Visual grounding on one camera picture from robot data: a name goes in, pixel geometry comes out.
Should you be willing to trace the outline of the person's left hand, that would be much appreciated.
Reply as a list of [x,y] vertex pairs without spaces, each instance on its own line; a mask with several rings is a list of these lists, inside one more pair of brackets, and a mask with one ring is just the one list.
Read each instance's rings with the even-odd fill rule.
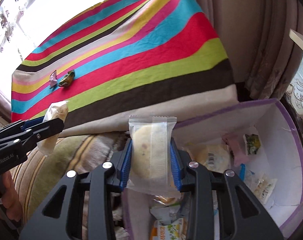
[[19,200],[19,195],[15,190],[12,175],[9,171],[2,175],[2,182],[5,192],[2,194],[2,203],[6,208],[6,215],[10,220],[19,222],[22,218],[23,210]]

